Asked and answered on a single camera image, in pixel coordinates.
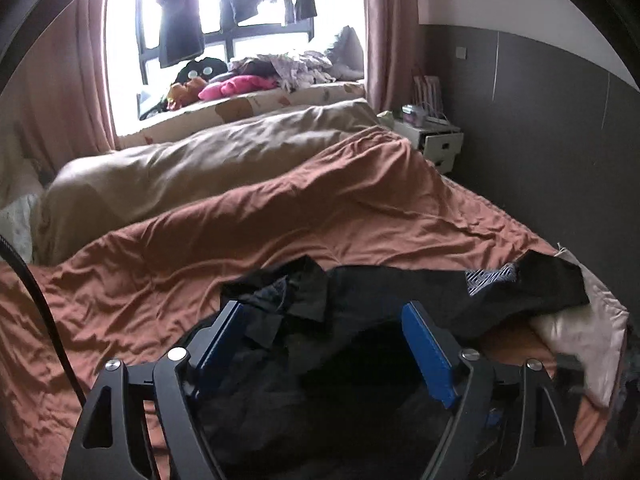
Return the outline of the black button-up shirt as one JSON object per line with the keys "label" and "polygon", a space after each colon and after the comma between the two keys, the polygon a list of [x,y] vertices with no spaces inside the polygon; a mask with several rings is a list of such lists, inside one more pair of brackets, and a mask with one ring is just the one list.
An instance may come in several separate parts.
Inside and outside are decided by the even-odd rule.
{"label": "black button-up shirt", "polygon": [[[259,270],[221,289],[248,323],[196,421],[229,479],[578,479],[578,394],[540,365],[470,352],[504,321],[585,296],[577,266],[539,252],[497,270],[323,270],[308,257]],[[409,302],[457,343],[452,408],[402,333]]]}

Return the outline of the brown bed duvet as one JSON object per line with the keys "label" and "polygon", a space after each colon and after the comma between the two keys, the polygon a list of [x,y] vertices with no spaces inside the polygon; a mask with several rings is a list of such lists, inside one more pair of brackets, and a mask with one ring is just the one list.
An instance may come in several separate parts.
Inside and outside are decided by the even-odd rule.
{"label": "brown bed duvet", "polygon": [[[38,479],[61,477],[81,412],[78,390],[184,346],[224,307],[225,284],[308,257],[323,270],[497,270],[551,246],[484,198],[442,177],[408,141],[381,128],[353,134],[283,176],[108,233],[32,274],[72,364],[9,266],[1,269],[1,423]],[[477,350],[503,363],[555,352],[511,318]]]}

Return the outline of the beige duvet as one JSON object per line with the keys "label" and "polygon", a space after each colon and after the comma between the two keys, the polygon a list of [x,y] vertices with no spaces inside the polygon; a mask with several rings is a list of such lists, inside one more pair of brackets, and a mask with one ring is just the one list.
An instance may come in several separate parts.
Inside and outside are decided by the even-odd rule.
{"label": "beige duvet", "polygon": [[55,266],[109,232],[285,174],[377,124],[363,99],[301,105],[175,142],[72,160],[32,214],[35,263]]}

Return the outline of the white bedside cabinet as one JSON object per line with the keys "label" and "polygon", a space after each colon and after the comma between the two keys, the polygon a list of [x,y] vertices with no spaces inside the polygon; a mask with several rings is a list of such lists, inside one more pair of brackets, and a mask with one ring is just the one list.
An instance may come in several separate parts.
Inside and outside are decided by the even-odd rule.
{"label": "white bedside cabinet", "polygon": [[462,151],[464,141],[464,133],[458,127],[434,122],[416,127],[396,119],[391,112],[378,114],[378,119],[382,126],[407,139],[441,174],[450,174],[454,169],[454,162]]}

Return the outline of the white pillow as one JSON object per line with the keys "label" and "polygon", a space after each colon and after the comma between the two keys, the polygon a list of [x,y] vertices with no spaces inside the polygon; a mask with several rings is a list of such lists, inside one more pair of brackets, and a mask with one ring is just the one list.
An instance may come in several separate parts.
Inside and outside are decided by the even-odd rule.
{"label": "white pillow", "polygon": [[24,159],[1,202],[1,236],[27,263],[34,258],[32,216],[43,191],[34,165]]}

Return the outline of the pink left curtain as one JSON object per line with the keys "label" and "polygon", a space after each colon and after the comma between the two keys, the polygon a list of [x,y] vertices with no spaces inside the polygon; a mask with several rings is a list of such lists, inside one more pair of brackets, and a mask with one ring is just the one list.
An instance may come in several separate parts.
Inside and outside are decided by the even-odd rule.
{"label": "pink left curtain", "polygon": [[1,123],[52,176],[118,148],[107,87],[106,0],[74,0],[36,40],[1,97]]}

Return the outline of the pink curtain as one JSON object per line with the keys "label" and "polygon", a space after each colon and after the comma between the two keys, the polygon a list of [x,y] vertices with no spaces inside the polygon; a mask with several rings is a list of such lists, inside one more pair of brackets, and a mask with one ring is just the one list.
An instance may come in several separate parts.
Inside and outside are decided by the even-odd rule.
{"label": "pink curtain", "polygon": [[1,97],[1,123],[52,176],[118,148],[107,87],[106,0],[74,0],[36,40]]}
{"label": "pink curtain", "polygon": [[418,0],[364,0],[366,91],[378,112],[411,98],[419,31]]}

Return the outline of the pink right curtain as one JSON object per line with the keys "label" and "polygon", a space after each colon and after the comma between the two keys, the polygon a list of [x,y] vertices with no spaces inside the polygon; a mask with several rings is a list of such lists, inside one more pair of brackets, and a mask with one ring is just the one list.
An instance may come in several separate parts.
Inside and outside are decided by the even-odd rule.
{"label": "pink right curtain", "polygon": [[418,0],[364,0],[366,91],[378,112],[411,98],[419,31]]}

